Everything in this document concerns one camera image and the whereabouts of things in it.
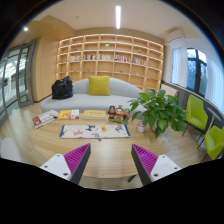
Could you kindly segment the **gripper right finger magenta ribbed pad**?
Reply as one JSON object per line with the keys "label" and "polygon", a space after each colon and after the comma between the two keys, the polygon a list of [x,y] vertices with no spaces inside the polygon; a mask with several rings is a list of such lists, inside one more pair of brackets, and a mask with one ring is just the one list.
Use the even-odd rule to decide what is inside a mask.
{"label": "gripper right finger magenta ribbed pad", "polygon": [[143,185],[148,185],[180,170],[180,167],[168,156],[157,156],[136,144],[132,145],[131,155]]}

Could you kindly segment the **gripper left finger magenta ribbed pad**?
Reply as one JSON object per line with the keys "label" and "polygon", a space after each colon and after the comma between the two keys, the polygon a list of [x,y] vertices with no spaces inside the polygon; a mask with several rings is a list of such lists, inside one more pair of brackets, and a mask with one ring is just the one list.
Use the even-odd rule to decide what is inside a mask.
{"label": "gripper left finger magenta ribbed pad", "polygon": [[65,155],[55,154],[41,166],[41,169],[79,184],[90,154],[91,144],[88,143]]}

